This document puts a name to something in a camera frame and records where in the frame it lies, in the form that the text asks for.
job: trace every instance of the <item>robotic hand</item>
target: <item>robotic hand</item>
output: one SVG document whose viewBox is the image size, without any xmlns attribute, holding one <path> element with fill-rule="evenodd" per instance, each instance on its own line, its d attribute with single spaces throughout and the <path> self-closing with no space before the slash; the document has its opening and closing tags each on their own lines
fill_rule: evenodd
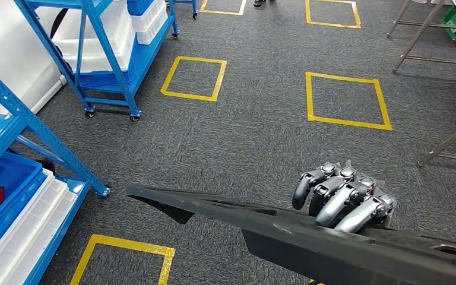
<svg viewBox="0 0 456 285">
<path fill-rule="evenodd" d="M 315 223 L 320 226 L 355 233 L 366 223 L 384 222 L 397 203 L 391 194 L 382 191 L 382 185 L 374 178 L 358 174 L 350 161 L 338 175 L 324 177 L 313 190 L 309 209 L 309 215 L 315 216 Z"/>
<path fill-rule="evenodd" d="M 305 204 L 305 199 L 310 192 L 311 187 L 315 187 L 318 183 L 335 176 L 338 172 L 336 164 L 326 162 L 322 166 L 310 172 L 305 172 L 300 177 L 298 187 L 294 190 L 293 208 L 300 210 Z"/>
</svg>

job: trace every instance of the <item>gray carpet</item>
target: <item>gray carpet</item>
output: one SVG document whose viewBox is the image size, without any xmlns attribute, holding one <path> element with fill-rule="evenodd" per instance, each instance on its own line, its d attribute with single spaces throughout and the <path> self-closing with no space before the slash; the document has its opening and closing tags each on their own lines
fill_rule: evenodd
<svg viewBox="0 0 456 285">
<path fill-rule="evenodd" d="M 209 0 L 207 8 L 237 11 L 234 2 Z M 139 122 L 106 112 L 87 119 L 64 87 L 39 116 L 113 189 L 106 198 L 88 194 L 42 284 L 68 284 L 93 233 L 175 248 L 169 284 L 306 284 L 306 277 L 250 255 L 234 227 L 202 217 L 178 225 L 127 198 L 125 188 L 143 183 L 210 191 L 290 208 L 300 173 L 324 161 L 352 159 L 385 180 L 399 200 L 392 227 L 456 240 L 456 161 L 415 166 L 416 158 L 456 129 L 456 65 L 406 61 L 398 74 L 391 72 L 416 31 L 399 26 L 393 39 L 385 37 L 401 5 L 358 1 L 362 28 L 355 29 L 306 24 L 303 1 L 267 1 L 260 9 L 248 1 L 242 16 L 200 13 L 196 21 L 189 5 L 178 4 L 182 33 L 165 40 L 136 95 Z M 323 2 L 311 8 L 321 21 L 351 24 L 348 5 L 346 12 Z M 422 20 L 430 9 L 413 4 L 405 18 Z M 456 59 L 456 44 L 443 30 L 430 29 L 413 53 Z M 228 62 L 217 102 L 160 93 L 178 55 Z M 181 64 L 170 88 L 208 93 L 215 70 Z M 393 130 L 308 122 L 306 71 L 379 78 Z M 315 78 L 313 97 L 317 115 L 381 121 L 367 84 Z M 102 246 L 81 281 L 156 284 L 159 261 Z"/>
</svg>

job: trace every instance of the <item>metal stool leg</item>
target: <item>metal stool leg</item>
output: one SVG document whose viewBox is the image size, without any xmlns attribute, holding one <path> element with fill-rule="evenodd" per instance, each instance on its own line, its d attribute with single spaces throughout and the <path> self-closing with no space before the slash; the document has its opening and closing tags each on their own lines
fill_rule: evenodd
<svg viewBox="0 0 456 285">
<path fill-rule="evenodd" d="M 443 153 L 443 154 L 440 155 L 440 153 L 445 148 L 447 148 L 449 145 L 453 144 L 455 141 L 456 141 L 456 132 L 451 134 L 451 135 L 449 135 L 441 144 L 437 145 L 431 152 L 429 152 L 429 154 L 427 156 L 425 156 L 424 158 L 420 159 L 418 161 L 418 164 L 423 166 L 424 164 L 426 164 L 427 162 L 429 162 L 430 160 L 432 160 L 436 156 L 442 156 L 442 157 L 448 157 L 448 158 L 451 158 L 451 159 L 456 159 L 456 154 Z"/>
<path fill-rule="evenodd" d="M 396 20 L 394 20 L 392 22 L 392 27 L 391 27 L 391 30 L 389 31 L 389 33 L 387 33 L 387 37 L 391 37 L 392 33 L 396 29 L 397 24 L 399 23 L 400 19 L 402 18 L 403 14 L 405 13 L 406 9 L 410 5 L 410 2 L 411 2 L 411 0 L 404 1 L 403 7 L 401 7 L 400 12 L 396 16 Z"/>
<path fill-rule="evenodd" d="M 428 17 L 426 18 L 426 20 L 424 21 L 424 23 L 422 23 L 422 26 L 420 26 L 419 28 L 419 31 L 415 34 L 415 36 L 413 37 L 413 39 L 411 40 L 410 44 L 406 47 L 406 50 L 403 52 L 402 55 L 400 55 L 400 58 L 398 59 L 398 61 L 396 62 L 396 64 L 394 65 L 394 67 L 392 68 L 392 70 L 394 72 L 396 72 L 398 70 L 398 68 L 401 66 L 401 64 L 403 63 L 404 59 L 408 56 L 408 53 L 410 53 L 411 49 L 413 48 L 413 46 L 415 45 L 415 43 L 417 43 L 417 41 L 419 40 L 420 36 L 424 33 L 424 31 L 426 30 L 426 28 L 429 26 L 429 24 L 431 23 L 432 19 L 434 18 L 434 16 L 436 15 L 436 13 L 439 11 L 439 9 L 443 6 L 443 2 L 444 0 L 440 0 L 436 6 L 434 7 L 434 9 L 431 11 L 431 13 L 429 13 Z"/>
</svg>

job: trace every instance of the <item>green container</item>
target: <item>green container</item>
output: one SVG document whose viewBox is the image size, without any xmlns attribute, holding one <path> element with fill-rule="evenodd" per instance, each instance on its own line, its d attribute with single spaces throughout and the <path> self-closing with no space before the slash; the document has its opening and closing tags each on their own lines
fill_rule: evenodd
<svg viewBox="0 0 456 285">
<path fill-rule="evenodd" d="M 442 24 L 445 25 L 452 25 L 456 26 L 456 7 L 452 6 L 446 12 L 445 16 L 441 20 Z M 452 38 L 452 40 L 456 40 L 456 28 L 445 28 L 446 33 Z"/>
</svg>

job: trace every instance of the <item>blue shelving unit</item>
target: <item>blue shelving unit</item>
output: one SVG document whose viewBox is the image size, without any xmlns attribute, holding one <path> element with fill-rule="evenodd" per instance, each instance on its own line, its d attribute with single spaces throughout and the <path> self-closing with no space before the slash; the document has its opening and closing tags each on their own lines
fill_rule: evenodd
<svg viewBox="0 0 456 285">
<path fill-rule="evenodd" d="M 60 72 L 64 74 L 67 82 L 74 89 L 74 93 L 79 97 L 85 114 L 88 117 L 93 117 L 95 108 L 94 103 L 100 104 L 110 104 L 110 105 L 119 105 L 119 106 L 128 106 L 130 108 L 130 118 L 132 121 L 137 121 L 141 116 L 141 111 L 137 108 L 135 104 L 134 96 L 142 83 L 151 63 L 156 56 L 156 53 L 160 49 L 160 46 L 163 43 L 163 40 L 167 36 L 167 31 L 172 27 L 173 33 L 172 36 L 177 38 L 179 35 L 179 30 L 176 23 L 176 16 L 174 11 L 175 0 L 169 0 L 170 3 L 170 14 L 167 21 L 163 24 L 160 33 L 154 38 L 150 45 L 137 45 L 138 51 L 135 59 L 138 62 L 138 72 L 137 79 L 130 85 L 127 85 L 125 81 L 124 74 L 120 69 L 116 56 L 109 44 L 107 35 L 104 32 L 102 22 L 100 20 L 100 14 L 107 8 L 107 6 L 112 2 L 112 0 L 15 0 L 15 3 L 18 5 L 21 12 L 24 14 L 25 18 L 32 26 L 34 32 L 45 46 L 46 50 L 50 53 L 53 60 L 57 64 Z M 80 25 L 80 38 L 79 38 L 79 47 L 78 47 L 78 58 L 81 58 L 83 54 L 83 41 L 84 41 L 84 30 L 86 18 L 90 19 L 91 25 L 95 31 L 95 34 L 100 40 L 102 49 L 107 56 L 107 59 L 110 63 L 110 66 L 114 72 L 118 85 L 107 85 L 107 86 L 98 86 L 98 87 L 87 87 L 84 88 L 80 83 L 80 70 L 81 70 L 81 60 L 78 60 L 76 74 L 73 74 L 70 67 L 65 63 L 60 55 L 59 51 L 55 45 L 50 40 L 48 34 L 43 30 L 41 24 L 37 19 L 37 15 L 34 10 L 37 7 L 46 6 L 46 7 L 58 7 L 58 8 L 70 8 L 70 9 L 80 9 L 81 10 L 81 25 Z M 87 95 L 85 89 L 93 89 L 98 91 L 106 91 L 112 93 L 123 94 L 124 100 L 113 100 L 113 99 L 103 99 L 98 97 L 90 97 Z"/>
<path fill-rule="evenodd" d="M 57 179 L 66 182 L 69 190 L 76 193 L 78 197 L 26 282 L 26 284 L 37 284 L 65 232 L 69 228 L 69 225 L 88 190 L 93 188 L 99 195 L 106 196 L 109 193 L 109 188 L 104 186 L 104 184 L 102 184 L 102 182 L 83 165 L 68 147 L 62 143 L 62 141 L 60 141 L 59 138 L 57 138 L 57 136 L 27 108 L 27 106 L 20 101 L 20 99 L 1 80 L 0 104 L 6 107 L 10 112 L 10 115 L 7 116 L 0 115 L 0 157 L 6 149 L 16 141 L 46 156 L 63 167 L 66 167 L 77 175 L 75 178 L 57 176 Z M 49 150 L 21 136 L 20 134 L 25 130 L 35 133 L 36 136 L 49 147 Z"/>
</svg>

